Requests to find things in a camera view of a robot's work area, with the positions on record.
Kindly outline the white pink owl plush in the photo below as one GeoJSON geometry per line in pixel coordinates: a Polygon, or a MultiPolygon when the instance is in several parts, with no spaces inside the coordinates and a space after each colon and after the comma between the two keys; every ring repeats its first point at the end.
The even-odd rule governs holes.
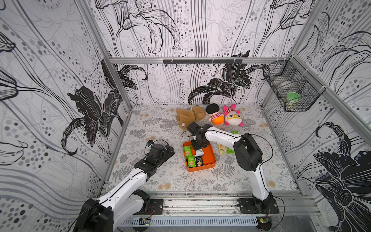
{"type": "Polygon", "coordinates": [[[236,110],[237,105],[223,106],[224,122],[227,126],[243,126],[243,118],[240,116],[240,111],[236,110]]]}

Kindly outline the brown teddy bear plush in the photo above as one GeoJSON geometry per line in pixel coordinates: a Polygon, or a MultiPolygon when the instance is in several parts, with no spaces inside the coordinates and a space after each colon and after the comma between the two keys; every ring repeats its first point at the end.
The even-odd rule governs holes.
{"type": "Polygon", "coordinates": [[[186,131],[192,122],[200,121],[206,117],[206,111],[198,106],[193,106],[190,110],[178,108],[176,110],[176,121],[178,126],[186,131]]]}

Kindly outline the aluminium front rail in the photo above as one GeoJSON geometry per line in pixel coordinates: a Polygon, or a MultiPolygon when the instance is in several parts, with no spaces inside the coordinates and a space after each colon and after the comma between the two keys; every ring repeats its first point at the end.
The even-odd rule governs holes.
{"type": "MultiPolygon", "coordinates": [[[[311,196],[297,191],[273,191],[280,213],[285,215],[320,215],[311,196]]],[[[251,191],[237,192],[148,192],[152,199],[162,199],[163,216],[239,216],[237,200],[252,197],[251,191]]]]}

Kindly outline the white cookie packet in box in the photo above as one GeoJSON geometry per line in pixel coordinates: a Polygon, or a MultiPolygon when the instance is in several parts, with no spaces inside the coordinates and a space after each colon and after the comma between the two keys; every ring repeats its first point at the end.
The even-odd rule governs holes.
{"type": "Polygon", "coordinates": [[[202,149],[195,151],[195,157],[201,157],[204,155],[204,151],[202,149]]]}

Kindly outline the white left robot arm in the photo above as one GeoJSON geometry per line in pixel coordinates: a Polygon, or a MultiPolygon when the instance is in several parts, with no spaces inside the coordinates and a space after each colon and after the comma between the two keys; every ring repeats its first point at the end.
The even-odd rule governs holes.
{"type": "Polygon", "coordinates": [[[156,144],[152,140],[145,157],[138,161],[131,172],[116,187],[94,200],[88,199],[69,232],[113,232],[131,216],[149,210],[150,195],[140,190],[157,168],[169,160],[174,148],[169,144],[156,144]]]}

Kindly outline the cream cookie packet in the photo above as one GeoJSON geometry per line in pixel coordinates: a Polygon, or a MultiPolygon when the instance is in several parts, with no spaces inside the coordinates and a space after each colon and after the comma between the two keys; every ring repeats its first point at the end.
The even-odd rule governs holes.
{"type": "Polygon", "coordinates": [[[227,154],[228,152],[228,149],[222,144],[218,144],[218,150],[220,155],[227,154]]]}

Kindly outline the green cookie packet in box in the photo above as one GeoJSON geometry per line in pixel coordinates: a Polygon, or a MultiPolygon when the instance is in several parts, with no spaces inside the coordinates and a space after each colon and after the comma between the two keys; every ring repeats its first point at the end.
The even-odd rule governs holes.
{"type": "Polygon", "coordinates": [[[185,157],[191,156],[192,155],[192,149],[191,146],[184,146],[184,155],[185,157]]]}
{"type": "Polygon", "coordinates": [[[196,167],[196,159],[194,156],[187,156],[186,160],[188,168],[196,167]]]}

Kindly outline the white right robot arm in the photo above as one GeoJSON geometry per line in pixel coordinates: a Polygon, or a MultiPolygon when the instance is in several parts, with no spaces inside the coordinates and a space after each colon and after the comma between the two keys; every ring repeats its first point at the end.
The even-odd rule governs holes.
{"type": "Polygon", "coordinates": [[[267,188],[263,174],[263,152],[252,134],[233,134],[210,124],[200,126],[196,122],[192,122],[187,130],[194,138],[191,140],[194,150],[206,148],[210,142],[233,149],[238,165],[247,171],[255,207],[264,209],[273,202],[273,195],[267,188]]]}

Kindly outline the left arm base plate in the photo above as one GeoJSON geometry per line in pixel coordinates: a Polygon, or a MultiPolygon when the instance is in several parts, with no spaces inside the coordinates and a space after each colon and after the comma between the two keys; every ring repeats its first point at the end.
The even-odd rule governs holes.
{"type": "Polygon", "coordinates": [[[141,211],[135,213],[135,215],[162,215],[164,207],[163,199],[150,199],[149,202],[145,202],[141,211]]]}

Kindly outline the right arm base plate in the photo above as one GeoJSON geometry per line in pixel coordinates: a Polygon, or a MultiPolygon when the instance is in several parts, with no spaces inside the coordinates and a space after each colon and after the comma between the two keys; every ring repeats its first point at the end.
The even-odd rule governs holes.
{"type": "Polygon", "coordinates": [[[255,198],[240,198],[237,205],[242,214],[279,214],[280,210],[274,198],[262,201],[255,198]]]}

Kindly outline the green lidded cup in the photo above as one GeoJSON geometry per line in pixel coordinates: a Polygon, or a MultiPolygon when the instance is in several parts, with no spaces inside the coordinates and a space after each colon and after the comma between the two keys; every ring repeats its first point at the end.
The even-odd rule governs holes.
{"type": "Polygon", "coordinates": [[[296,92],[289,92],[285,98],[286,110],[294,111],[297,108],[297,104],[301,99],[301,95],[296,92]]]}

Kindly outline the black cookie packet in box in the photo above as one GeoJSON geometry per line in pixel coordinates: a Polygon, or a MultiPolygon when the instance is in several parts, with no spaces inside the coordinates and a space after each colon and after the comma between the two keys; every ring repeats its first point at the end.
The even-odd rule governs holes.
{"type": "Polygon", "coordinates": [[[203,157],[202,156],[195,157],[195,164],[197,167],[203,166],[204,165],[203,157]]]}

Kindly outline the orange pink black-haired doll plush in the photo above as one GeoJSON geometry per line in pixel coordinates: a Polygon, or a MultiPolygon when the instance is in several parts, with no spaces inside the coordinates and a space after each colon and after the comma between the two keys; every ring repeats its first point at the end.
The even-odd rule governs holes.
{"type": "Polygon", "coordinates": [[[209,122],[213,123],[214,125],[221,125],[224,123],[224,116],[220,113],[220,107],[218,104],[213,103],[208,105],[205,111],[209,116],[209,122]]]}

